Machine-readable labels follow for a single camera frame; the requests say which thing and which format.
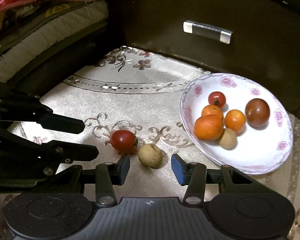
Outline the orange tangerine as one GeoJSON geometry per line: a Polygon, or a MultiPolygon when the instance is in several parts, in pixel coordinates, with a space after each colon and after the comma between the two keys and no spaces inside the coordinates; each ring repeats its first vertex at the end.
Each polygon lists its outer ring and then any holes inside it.
{"type": "Polygon", "coordinates": [[[240,134],[243,131],[245,122],[245,115],[237,109],[228,111],[224,119],[226,128],[232,129],[236,134],[240,134]]]}
{"type": "Polygon", "coordinates": [[[223,120],[214,114],[201,116],[194,124],[194,134],[200,140],[216,140],[223,130],[223,120]]]}
{"type": "Polygon", "coordinates": [[[217,117],[219,117],[221,120],[223,120],[223,112],[222,110],[216,106],[216,105],[207,105],[203,108],[202,116],[206,116],[206,115],[216,115],[217,117]]]}

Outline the large dark red tomato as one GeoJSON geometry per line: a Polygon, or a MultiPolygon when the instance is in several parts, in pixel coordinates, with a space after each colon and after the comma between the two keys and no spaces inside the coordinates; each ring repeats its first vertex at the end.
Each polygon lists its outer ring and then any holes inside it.
{"type": "Polygon", "coordinates": [[[269,120],[270,108],[263,99],[252,99],[245,107],[245,116],[248,124],[261,127],[269,120]]]}

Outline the small red cherry tomato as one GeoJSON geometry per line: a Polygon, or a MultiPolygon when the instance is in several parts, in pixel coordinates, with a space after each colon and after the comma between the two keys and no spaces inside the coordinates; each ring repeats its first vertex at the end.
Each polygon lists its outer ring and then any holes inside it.
{"type": "Polygon", "coordinates": [[[117,130],[110,134],[110,144],[119,153],[133,153],[138,145],[138,139],[129,130],[117,130]]]}

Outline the dark wooden nightstand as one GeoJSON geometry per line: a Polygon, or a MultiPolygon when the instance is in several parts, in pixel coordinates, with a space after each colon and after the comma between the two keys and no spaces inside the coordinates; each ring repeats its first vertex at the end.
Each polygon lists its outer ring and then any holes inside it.
{"type": "Polygon", "coordinates": [[[300,119],[300,0],[106,0],[113,36],[269,89],[300,119]],[[185,33],[193,21],[232,31],[229,44],[185,33]]]}

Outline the orange tangerine front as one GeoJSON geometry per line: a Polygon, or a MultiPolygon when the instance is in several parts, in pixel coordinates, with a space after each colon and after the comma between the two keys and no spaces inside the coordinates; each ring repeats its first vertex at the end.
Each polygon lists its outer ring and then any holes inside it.
{"type": "Polygon", "coordinates": [[[223,120],[214,114],[201,116],[194,124],[194,134],[200,140],[216,140],[223,130],[223,120]]]}

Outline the floral embroidered table cloth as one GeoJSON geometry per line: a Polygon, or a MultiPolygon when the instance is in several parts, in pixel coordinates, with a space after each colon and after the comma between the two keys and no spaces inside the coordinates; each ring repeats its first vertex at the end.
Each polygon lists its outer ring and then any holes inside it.
{"type": "MultiPolygon", "coordinates": [[[[9,131],[39,145],[51,140],[93,144],[100,152],[97,159],[90,163],[74,162],[90,169],[104,161],[116,161],[118,153],[105,143],[112,130],[130,129],[141,145],[155,144],[163,150],[164,166],[157,170],[146,168],[137,157],[132,157],[126,183],[115,187],[117,197],[182,198],[186,187],[178,185],[170,168],[172,154],[177,153],[186,161],[200,161],[208,168],[219,168],[191,142],[179,114],[184,88],[209,72],[126,46],[101,56],[105,56],[101,63],[85,64],[76,73],[70,72],[41,99],[55,113],[85,121],[83,133],[51,131],[34,122],[14,123],[9,131]]],[[[289,238],[300,239],[300,119],[289,112],[288,116],[293,132],[289,158],[278,170],[253,177],[293,203],[296,219],[289,238]]],[[[0,194],[0,239],[12,238],[2,212],[16,195],[0,194]]]]}

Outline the stacked folded bedding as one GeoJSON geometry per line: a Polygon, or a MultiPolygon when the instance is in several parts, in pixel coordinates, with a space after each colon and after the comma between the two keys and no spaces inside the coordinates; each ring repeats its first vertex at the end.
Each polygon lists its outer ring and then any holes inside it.
{"type": "Polygon", "coordinates": [[[104,27],[105,0],[0,0],[0,81],[104,27]]]}

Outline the white floral porcelain bowl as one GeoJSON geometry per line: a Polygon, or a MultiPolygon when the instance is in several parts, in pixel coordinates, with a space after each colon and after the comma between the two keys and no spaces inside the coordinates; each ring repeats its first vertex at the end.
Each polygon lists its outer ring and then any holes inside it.
{"type": "Polygon", "coordinates": [[[246,77],[215,73],[191,81],[180,98],[183,126],[212,161],[259,175],[277,170],[293,145],[282,103],[246,77]]]}

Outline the greenish beige longan fruit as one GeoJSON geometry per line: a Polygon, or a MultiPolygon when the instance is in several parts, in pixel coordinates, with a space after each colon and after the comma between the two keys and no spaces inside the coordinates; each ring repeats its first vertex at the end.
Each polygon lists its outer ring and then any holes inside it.
{"type": "Polygon", "coordinates": [[[138,151],[139,161],[150,168],[159,168],[163,155],[160,148],[154,144],[144,144],[138,151]]]}

